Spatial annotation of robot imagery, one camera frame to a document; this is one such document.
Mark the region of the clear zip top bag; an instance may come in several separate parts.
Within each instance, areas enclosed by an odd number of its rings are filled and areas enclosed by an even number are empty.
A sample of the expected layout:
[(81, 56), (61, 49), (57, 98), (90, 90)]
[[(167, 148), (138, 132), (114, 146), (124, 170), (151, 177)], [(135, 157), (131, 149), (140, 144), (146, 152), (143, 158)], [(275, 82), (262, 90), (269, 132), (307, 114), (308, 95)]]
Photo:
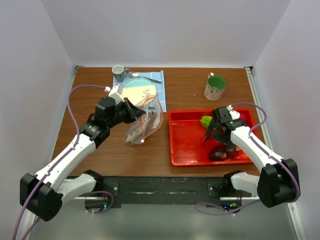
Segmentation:
[(146, 138), (154, 134), (163, 124), (164, 111), (159, 95), (146, 98), (138, 108), (145, 113), (136, 120), (127, 131), (124, 142), (127, 145), (141, 145)]

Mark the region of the grey toy fish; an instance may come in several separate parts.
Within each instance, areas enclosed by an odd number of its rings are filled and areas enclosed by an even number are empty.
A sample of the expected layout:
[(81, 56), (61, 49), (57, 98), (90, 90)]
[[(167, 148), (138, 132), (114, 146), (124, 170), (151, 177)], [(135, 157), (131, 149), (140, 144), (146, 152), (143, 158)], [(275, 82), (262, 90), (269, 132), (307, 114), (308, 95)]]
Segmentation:
[(157, 128), (155, 118), (148, 118), (147, 120), (141, 118), (132, 124), (123, 140), (128, 145), (141, 145)]

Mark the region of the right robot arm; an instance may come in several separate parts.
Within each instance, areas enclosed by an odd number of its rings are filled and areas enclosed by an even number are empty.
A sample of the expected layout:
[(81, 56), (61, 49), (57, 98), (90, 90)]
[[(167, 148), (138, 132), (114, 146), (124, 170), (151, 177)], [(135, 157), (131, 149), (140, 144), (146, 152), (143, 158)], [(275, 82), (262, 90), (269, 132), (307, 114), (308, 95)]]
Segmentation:
[(254, 194), (268, 208), (297, 201), (301, 196), (298, 165), (268, 148), (254, 135), (254, 129), (233, 105), (212, 110), (204, 139), (213, 138), (232, 150), (239, 147), (259, 171), (258, 176), (244, 171), (225, 174), (220, 191), (230, 197), (239, 191)]

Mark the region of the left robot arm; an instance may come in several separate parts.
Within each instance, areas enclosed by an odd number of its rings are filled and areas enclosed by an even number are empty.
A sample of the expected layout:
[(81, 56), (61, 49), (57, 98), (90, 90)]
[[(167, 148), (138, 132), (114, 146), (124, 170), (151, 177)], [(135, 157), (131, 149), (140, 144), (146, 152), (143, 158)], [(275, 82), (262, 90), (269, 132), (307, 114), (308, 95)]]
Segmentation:
[(101, 98), (94, 113), (89, 115), (67, 147), (36, 174), (26, 173), (20, 179), (20, 205), (48, 222), (71, 199), (86, 193), (99, 196), (104, 190), (103, 178), (92, 170), (74, 179), (72, 187), (65, 187), (63, 182), (86, 156), (110, 136), (111, 128), (121, 123), (133, 123), (145, 113), (128, 98), (119, 102), (109, 96)]

